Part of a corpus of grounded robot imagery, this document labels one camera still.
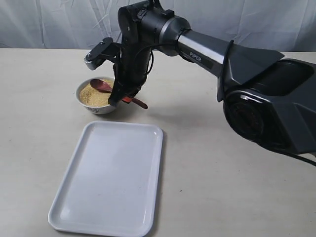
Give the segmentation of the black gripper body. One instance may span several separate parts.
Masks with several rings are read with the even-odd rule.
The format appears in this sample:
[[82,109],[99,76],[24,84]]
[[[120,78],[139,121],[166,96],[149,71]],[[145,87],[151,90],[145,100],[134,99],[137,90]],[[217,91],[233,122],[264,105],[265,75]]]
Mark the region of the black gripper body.
[[141,89],[147,79],[151,49],[145,44],[122,44],[119,61],[114,65],[115,82],[128,87],[128,94]]

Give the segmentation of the black silver Piper robot arm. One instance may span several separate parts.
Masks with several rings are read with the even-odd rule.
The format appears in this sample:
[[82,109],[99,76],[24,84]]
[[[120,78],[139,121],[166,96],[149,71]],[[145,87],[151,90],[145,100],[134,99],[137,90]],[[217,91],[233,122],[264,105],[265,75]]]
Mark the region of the black silver Piper robot arm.
[[217,78],[217,101],[241,137],[279,154],[316,152],[316,66],[275,50],[207,36],[157,0],[121,7],[120,57],[109,103],[135,96],[147,79],[153,49],[181,56]]

